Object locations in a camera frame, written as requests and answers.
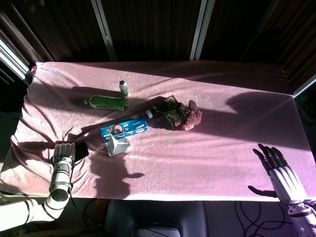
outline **black chair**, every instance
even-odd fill
[[[208,237],[201,201],[111,200],[107,237]]]

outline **green plastic bottle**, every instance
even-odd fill
[[[95,109],[102,110],[125,111],[127,109],[127,99],[124,97],[114,98],[101,95],[94,95],[90,98],[85,98],[84,103],[89,104],[91,107]]]

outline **small white bottle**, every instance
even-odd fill
[[[129,95],[127,83],[123,80],[119,82],[119,89],[122,92],[123,97],[127,97]]]

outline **pink towel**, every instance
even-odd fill
[[[86,96],[120,96],[128,83],[126,112],[96,110]],[[267,64],[115,62],[39,64],[25,97],[0,190],[47,195],[57,142],[86,142],[89,156],[74,168],[73,196],[154,200],[273,200],[248,185],[271,190],[252,149],[279,148],[309,198],[316,198],[314,158],[281,67]],[[145,115],[160,97],[192,99],[203,112],[190,131],[158,118],[129,137],[132,149],[109,157],[100,128]]]

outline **robotic arm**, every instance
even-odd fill
[[[297,176],[286,162],[283,154],[276,148],[258,144],[263,154],[253,149],[265,168],[275,191],[261,191],[248,186],[258,195],[278,198],[287,205],[288,215],[300,237],[316,237],[316,212],[304,204],[306,191]]]
[[[53,221],[63,212],[69,200],[70,179],[74,168],[75,143],[55,146],[54,170],[49,186],[49,196],[38,204],[34,199],[23,200],[0,206],[0,231],[31,221]]]

